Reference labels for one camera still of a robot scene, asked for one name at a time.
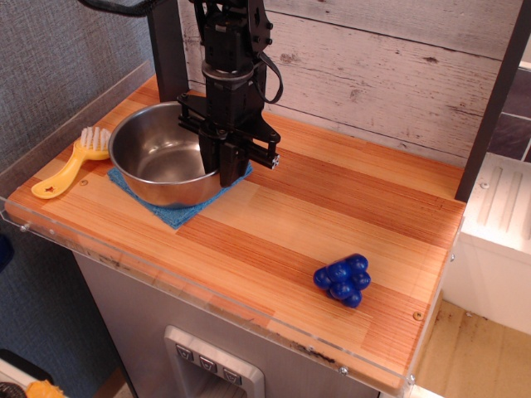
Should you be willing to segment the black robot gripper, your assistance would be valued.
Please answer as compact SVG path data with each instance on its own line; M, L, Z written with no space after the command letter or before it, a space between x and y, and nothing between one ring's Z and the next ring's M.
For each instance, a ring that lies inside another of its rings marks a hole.
M246 173L249 159L268 168L280 161L280 135L262 117L266 69L242 76L206 77L205 97L183 93L180 124L198 134L204 172L220 173L222 187Z

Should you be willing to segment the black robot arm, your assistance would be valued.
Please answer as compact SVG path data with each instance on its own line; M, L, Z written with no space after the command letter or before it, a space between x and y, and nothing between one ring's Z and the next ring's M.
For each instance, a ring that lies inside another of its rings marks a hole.
M204 47L203 97L182 94L180 124L197 134L204 170L218 172L222 187L246 173L249 162L275 168L280 135L263 119L266 76L278 74L265 49L272 23L262 1L196 1L195 16Z

